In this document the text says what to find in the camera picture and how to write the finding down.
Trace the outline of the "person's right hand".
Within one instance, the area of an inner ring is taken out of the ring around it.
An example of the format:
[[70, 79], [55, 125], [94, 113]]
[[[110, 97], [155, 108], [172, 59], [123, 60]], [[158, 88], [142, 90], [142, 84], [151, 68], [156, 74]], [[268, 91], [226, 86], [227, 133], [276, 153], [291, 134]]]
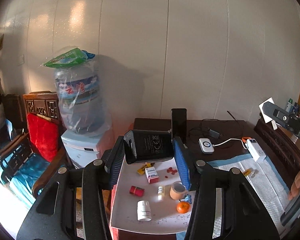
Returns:
[[300, 171], [296, 175], [292, 187], [288, 193], [288, 200], [292, 200], [300, 193]]

